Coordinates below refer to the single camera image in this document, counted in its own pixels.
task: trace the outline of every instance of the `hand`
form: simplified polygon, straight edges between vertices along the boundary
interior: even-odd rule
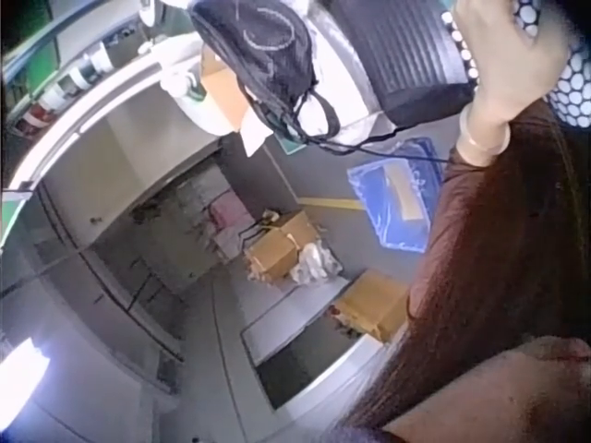
[[[475,107],[488,120],[510,122],[558,83],[569,30],[549,2],[535,39],[515,24],[513,0],[457,0],[453,16],[480,75]]]

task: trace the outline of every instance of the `yellow tape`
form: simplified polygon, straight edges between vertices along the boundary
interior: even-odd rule
[[[359,200],[350,198],[298,198],[297,202],[303,206],[316,206],[334,210],[365,210]]]

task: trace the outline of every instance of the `brown top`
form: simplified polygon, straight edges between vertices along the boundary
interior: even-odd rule
[[[411,319],[416,316],[425,298],[429,279],[442,259],[453,251],[454,243],[462,231],[466,203],[476,193],[485,170],[466,163],[456,149],[452,150],[431,225],[427,251],[410,290],[408,315]]]

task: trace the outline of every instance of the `blue plastic bag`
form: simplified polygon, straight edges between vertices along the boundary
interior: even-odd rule
[[[397,154],[437,158],[430,138],[411,138]],[[388,159],[350,169],[349,183],[390,249],[425,252],[442,183],[440,163]]]

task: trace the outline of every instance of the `pink object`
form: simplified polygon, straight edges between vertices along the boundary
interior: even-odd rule
[[[210,204],[210,215],[217,232],[249,216],[247,208],[232,190],[224,192]]]

